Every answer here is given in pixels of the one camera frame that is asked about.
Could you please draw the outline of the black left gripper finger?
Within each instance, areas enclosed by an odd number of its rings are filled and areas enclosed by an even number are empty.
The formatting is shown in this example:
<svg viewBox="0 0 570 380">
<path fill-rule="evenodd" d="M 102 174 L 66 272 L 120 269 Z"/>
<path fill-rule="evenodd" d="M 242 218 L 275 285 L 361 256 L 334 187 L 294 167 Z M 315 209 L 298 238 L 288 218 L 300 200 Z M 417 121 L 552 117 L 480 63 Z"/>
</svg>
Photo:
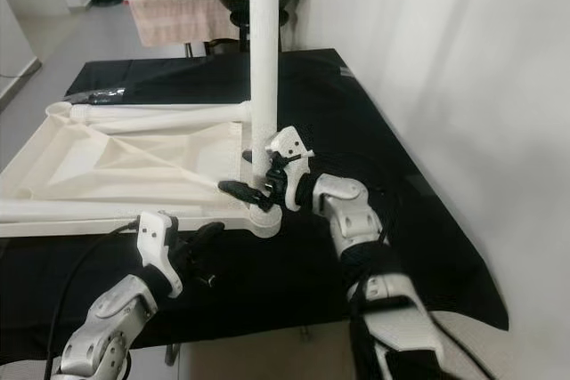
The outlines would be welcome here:
<svg viewBox="0 0 570 380">
<path fill-rule="evenodd" d="M 186 246 L 191 253 L 202 253 L 212 245 L 212 242 L 216 241 L 220 234 L 224 233 L 224 230 L 223 222 L 208 222 L 186 239 Z"/>
</svg>

